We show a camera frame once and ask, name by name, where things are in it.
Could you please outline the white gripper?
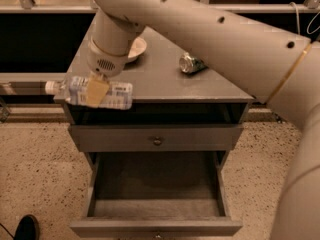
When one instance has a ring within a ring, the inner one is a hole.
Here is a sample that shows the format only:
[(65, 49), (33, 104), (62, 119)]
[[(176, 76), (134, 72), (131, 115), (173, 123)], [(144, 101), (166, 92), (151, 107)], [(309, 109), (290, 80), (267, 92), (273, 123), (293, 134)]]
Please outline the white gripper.
[(110, 55), (100, 49), (93, 39), (89, 41), (87, 63), (91, 71), (98, 73), (91, 73), (88, 79), (86, 103), (89, 107), (96, 108), (101, 104), (110, 88), (109, 81), (105, 77), (119, 75), (126, 62), (126, 56)]

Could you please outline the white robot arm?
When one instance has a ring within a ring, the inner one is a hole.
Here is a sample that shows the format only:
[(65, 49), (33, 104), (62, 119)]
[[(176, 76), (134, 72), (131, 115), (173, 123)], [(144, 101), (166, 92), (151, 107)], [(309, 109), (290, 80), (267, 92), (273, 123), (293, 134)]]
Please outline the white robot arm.
[(94, 1), (100, 57), (122, 67), (150, 27), (301, 130), (270, 240), (320, 240), (318, 43), (194, 0)]

